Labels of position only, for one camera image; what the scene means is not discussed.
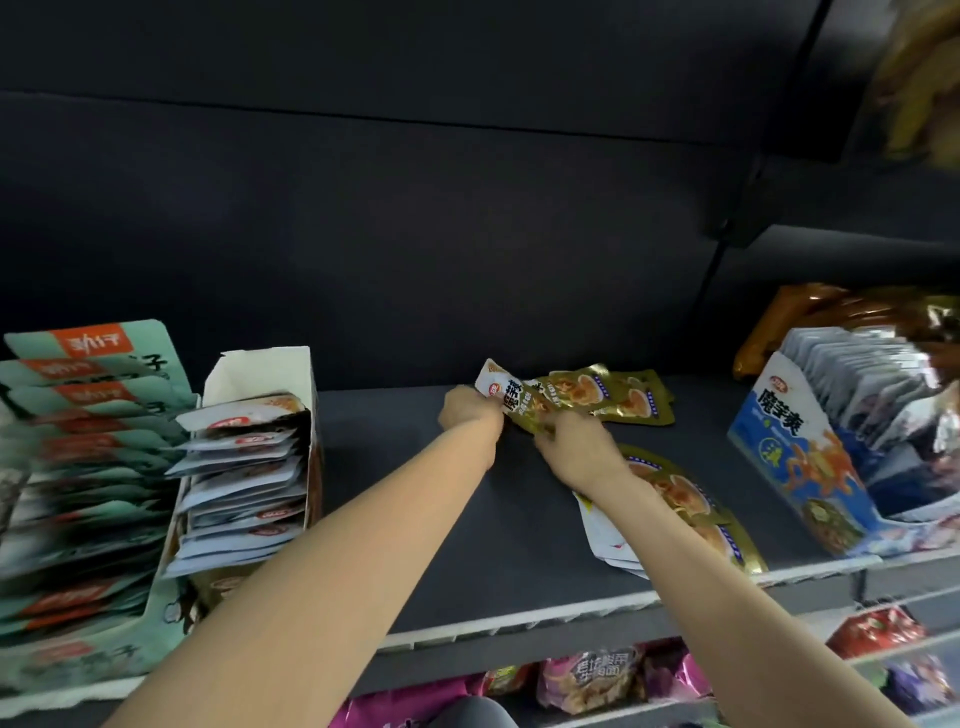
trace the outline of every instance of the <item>cardboard display box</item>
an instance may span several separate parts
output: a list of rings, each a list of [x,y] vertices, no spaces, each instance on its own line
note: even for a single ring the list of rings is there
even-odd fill
[[[837,556],[894,556],[958,541],[958,496],[937,503],[929,521],[880,516],[804,373],[780,352],[763,369],[729,437]]]

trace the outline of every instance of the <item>purple snack bag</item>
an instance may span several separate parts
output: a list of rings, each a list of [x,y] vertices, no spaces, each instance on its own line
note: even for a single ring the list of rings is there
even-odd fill
[[[482,675],[472,675],[361,695],[341,706],[330,728],[415,728],[460,698],[479,695],[482,684]]]

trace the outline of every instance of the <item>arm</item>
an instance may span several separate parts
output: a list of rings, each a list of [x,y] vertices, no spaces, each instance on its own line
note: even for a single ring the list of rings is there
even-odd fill
[[[563,413],[537,445],[626,538],[735,728],[913,726],[633,475],[598,421]]]
[[[493,464],[499,402],[446,396],[446,432],[284,548],[107,728],[326,726]]]

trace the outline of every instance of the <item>gray shelf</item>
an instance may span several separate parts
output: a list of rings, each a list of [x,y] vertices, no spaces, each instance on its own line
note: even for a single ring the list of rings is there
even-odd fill
[[[581,716],[568,716],[557,709],[544,709],[527,692],[507,695],[500,698],[499,702],[516,721],[518,728],[663,728],[717,716],[716,703],[710,699],[688,703],[618,703]]]
[[[746,388],[692,376],[667,377],[666,383],[677,398],[677,424],[611,425],[614,437],[682,464],[730,506],[772,570],[764,575],[770,594],[789,611],[852,604],[850,572],[861,570],[863,560],[831,559],[727,440]],[[439,433],[436,417],[446,389],[319,393],[325,512]],[[649,582],[593,557],[574,498],[530,436],[508,425],[496,464],[354,694],[677,632]]]

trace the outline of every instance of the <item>dark gray shelf back panel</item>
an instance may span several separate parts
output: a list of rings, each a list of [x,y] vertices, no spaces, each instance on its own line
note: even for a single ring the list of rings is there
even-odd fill
[[[733,356],[782,283],[821,280],[862,288],[917,283],[950,286],[960,246],[774,226],[747,249],[727,248],[710,281],[686,355],[689,371],[727,374]]]
[[[487,356],[662,368],[742,159],[0,94],[0,324],[156,317],[198,386],[217,352],[290,344],[321,389],[472,381]]]
[[[751,144],[816,6],[17,3],[0,88]]]

